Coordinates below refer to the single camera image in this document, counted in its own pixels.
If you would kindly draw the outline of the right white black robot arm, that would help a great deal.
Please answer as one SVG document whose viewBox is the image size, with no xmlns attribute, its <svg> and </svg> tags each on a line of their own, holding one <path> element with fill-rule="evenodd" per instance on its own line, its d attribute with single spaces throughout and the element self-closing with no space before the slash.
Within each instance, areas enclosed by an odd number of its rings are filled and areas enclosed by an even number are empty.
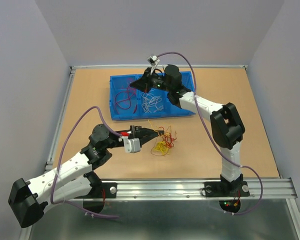
<svg viewBox="0 0 300 240">
<path fill-rule="evenodd" d="M 163 74 L 148 67 L 139 79 L 130 83 L 130 87 L 143 93 L 149 93 L 151 89 L 166 91 L 172 105 L 198 114 L 201 121 L 208 120 L 211 129 L 207 134 L 221 155 L 222 168 L 220 180 L 205 182 L 201 194 L 218 198 L 241 192 L 240 148 L 245 127 L 234 104 L 215 103 L 196 95 L 183 84 L 179 68 L 171 64 Z"/>
</svg>

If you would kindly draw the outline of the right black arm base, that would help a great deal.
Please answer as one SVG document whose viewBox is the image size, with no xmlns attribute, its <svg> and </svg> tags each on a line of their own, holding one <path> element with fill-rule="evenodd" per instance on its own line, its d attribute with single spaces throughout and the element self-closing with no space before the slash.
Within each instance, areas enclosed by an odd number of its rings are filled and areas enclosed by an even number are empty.
<svg viewBox="0 0 300 240">
<path fill-rule="evenodd" d="M 203 197 L 219 199 L 220 208 L 230 214 L 238 214 L 241 208 L 241 198 L 249 197 L 250 190 L 246 181 L 239 180 L 234 182 L 206 181 L 200 190 Z"/>
</svg>

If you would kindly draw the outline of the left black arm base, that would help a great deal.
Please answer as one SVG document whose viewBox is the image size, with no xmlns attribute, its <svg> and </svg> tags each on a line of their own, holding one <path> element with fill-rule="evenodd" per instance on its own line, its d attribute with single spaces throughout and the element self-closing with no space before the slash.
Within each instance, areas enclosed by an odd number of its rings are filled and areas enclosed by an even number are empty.
<svg viewBox="0 0 300 240">
<path fill-rule="evenodd" d="M 116 182 L 103 182 L 100 186 L 93 187 L 89 193 L 75 199 L 83 199 L 83 208 L 100 214 L 106 206 L 106 201 L 117 197 L 117 188 Z"/>
</svg>

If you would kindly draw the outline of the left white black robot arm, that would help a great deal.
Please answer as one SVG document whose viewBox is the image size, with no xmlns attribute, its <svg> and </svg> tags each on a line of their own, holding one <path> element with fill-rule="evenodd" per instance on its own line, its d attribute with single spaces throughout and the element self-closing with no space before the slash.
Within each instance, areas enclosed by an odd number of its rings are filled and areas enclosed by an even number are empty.
<svg viewBox="0 0 300 240">
<path fill-rule="evenodd" d="M 19 178 L 12 184 L 8 204 L 20 227 L 38 222 L 54 204 L 102 194 L 102 181 L 94 171 L 112 157 L 109 149 L 123 147 L 126 153 L 137 153 L 144 144 L 163 133 L 163 130 L 134 125 L 111 132 L 104 124 L 96 125 L 88 137 L 88 145 L 72 158 L 38 177 Z"/>
</svg>

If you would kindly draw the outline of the blue three-compartment plastic bin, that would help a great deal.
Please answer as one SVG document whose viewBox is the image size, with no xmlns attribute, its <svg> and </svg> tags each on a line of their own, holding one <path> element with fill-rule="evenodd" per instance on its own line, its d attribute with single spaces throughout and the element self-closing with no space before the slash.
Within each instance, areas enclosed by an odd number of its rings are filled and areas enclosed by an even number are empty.
<svg viewBox="0 0 300 240">
<path fill-rule="evenodd" d="M 151 89 L 148 93 L 130 87 L 141 74 L 113 75 L 109 79 L 109 110 L 114 121 L 187 117 L 194 113 L 172 105 L 167 92 Z"/>
</svg>

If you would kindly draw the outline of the aluminium side frame rail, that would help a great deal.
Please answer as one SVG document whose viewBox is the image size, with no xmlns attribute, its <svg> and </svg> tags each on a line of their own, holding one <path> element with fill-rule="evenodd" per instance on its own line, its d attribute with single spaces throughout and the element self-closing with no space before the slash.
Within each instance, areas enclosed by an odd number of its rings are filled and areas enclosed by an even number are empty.
<svg viewBox="0 0 300 240">
<path fill-rule="evenodd" d="M 66 114 L 67 104 L 68 104 L 68 100 L 69 100 L 70 93 L 71 93 L 71 88 L 72 88 L 75 73 L 76 73 L 76 69 L 73 66 L 71 66 L 69 69 L 70 69 L 70 72 L 69 72 L 67 87 L 66 87 L 64 98 L 63 98 L 61 111 L 60 111 L 59 118 L 57 121 L 53 140 L 52 140 L 52 143 L 50 146 L 49 154 L 48 154 L 47 160 L 44 165 L 44 171 L 43 171 L 44 174 L 53 169 L 53 163 L 55 162 L 55 156 L 56 156 L 56 152 L 58 149 L 62 125 L 63 125 L 64 117 Z"/>
</svg>

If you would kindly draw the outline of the aluminium front rail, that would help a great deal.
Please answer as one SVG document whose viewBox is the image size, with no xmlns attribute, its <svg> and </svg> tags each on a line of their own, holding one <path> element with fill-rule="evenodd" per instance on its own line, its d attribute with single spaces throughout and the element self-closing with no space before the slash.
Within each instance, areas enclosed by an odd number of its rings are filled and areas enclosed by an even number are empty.
<svg viewBox="0 0 300 240">
<path fill-rule="evenodd" d="M 206 197 L 205 182 L 212 179 L 151 179 L 151 180 L 104 180 L 103 189 L 107 201 L 178 201 L 178 200 L 257 200 L 261 186 L 256 178 L 246 180 L 240 193 L 235 191 L 226 197 Z M 296 199 L 298 197 L 291 179 L 264 178 L 262 199 Z"/>
</svg>

